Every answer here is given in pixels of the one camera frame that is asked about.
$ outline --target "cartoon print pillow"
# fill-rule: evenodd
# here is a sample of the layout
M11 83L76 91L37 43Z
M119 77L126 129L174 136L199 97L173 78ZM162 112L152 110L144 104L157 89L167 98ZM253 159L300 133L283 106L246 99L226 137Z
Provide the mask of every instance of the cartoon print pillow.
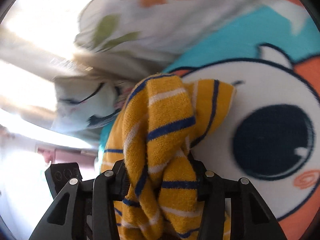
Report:
M279 0L236 19L167 69L184 82L236 86L228 117L193 155L221 177L249 178L288 240L300 239L320 207L319 52L320 34L305 9Z

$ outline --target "triangular cutout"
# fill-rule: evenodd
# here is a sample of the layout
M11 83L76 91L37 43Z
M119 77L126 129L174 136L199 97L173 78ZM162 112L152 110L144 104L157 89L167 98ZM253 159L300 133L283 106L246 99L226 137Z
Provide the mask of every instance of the triangular cutout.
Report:
M63 226L66 221L68 203L69 203L70 194L65 193L62 198L59 200L57 205L52 210L51 214L48 216L47 222L50 224L56 224Z
M269 218L266 213L263 211L263 208L260 206L256 197L250 193L249 194L252 223L255 225L269 223Z

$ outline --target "cartoon ear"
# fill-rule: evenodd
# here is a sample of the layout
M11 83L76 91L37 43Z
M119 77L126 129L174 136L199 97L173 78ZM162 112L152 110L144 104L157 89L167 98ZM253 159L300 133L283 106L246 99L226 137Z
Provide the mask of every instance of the cartoon ear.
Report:
M292 63L288 55L272 44L262 44L259 46L260 59L271 61L292 69Z
M196 69L196 68L195 67L180 67L180 68L172 70L170 73L171 74L175 74L175 75L177 75L179 77L183 77L187 73L193 71L194 69Z

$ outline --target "black pupil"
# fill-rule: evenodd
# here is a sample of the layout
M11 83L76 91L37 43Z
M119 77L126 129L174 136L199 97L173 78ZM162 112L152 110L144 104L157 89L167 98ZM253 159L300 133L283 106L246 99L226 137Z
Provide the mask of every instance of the black pupil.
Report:
M265 180L283 179L296 172L310 156L312 146L312 123L302 109L293 105L254 111L233 138L238 165L248 175Z

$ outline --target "yellow fabric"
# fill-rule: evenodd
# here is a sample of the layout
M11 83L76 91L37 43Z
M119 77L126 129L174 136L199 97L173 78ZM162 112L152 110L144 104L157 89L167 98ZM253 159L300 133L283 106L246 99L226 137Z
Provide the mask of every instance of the yellow fabric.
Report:
M183 84L171 74L136 85L113 125L101 166L104 172L124 159L127 168L129 193L115 202L122 240L157 240L167 231L196 239L204 203L196 200L196 175L186 156L222 123L234 91L217 80ZM223 240L229 238L227 216Z

